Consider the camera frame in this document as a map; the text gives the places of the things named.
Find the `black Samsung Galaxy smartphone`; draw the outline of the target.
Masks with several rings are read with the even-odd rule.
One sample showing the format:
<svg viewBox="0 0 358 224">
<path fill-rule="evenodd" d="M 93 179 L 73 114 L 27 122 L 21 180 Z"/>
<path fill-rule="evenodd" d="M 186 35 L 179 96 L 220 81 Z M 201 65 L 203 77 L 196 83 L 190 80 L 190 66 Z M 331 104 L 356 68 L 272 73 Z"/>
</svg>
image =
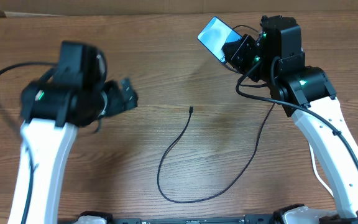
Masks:
<svg viewBox="0 0 358 224">
<path fill-rule="evenodd" d="M 226 63 L 223 46 L 226 43 L 236 42 L 242 39 L 234 29 L 229 27 L 220 18 L 213 17 L 204 29 L 198 34 L 197 39 L 206 47 L 221 63 Z"/>
</svg>

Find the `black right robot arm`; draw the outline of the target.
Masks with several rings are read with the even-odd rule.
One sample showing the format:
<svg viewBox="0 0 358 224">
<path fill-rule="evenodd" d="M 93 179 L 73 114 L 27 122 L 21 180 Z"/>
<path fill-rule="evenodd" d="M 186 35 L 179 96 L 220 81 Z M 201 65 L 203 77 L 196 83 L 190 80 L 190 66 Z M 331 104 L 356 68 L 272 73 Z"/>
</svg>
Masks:
<svg viewBox="0 0 358 224">
<path fill-rule="evenodd" d="M 264 16 L 258 38 L 230 38 L 222 51 L 243 78 L 263 81 L 268 101 L 283 106 L 301 130 L 329 182 L 336 214 L 320 223 L 358 223 L 358 145 L 336 90 L 319 67 L 307 66 L 301 29 L 292 17 Z"/>
</svg>

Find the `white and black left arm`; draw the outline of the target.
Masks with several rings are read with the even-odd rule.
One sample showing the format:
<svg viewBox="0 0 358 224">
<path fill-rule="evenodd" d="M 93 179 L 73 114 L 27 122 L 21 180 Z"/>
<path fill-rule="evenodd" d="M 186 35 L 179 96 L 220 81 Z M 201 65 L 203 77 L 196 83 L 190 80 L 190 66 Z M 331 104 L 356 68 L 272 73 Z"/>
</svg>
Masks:
<svg viewBox="0 0 358 224">
<path fill-rule="evenodd" d="M 137 107 L 130 80 L 108 81 L 107 71 L 97 47 L 64 41 L 57 66 L 23 89 L 21 154 L 9 223 L 56 223 L 79 128 Z"/>
</svg>

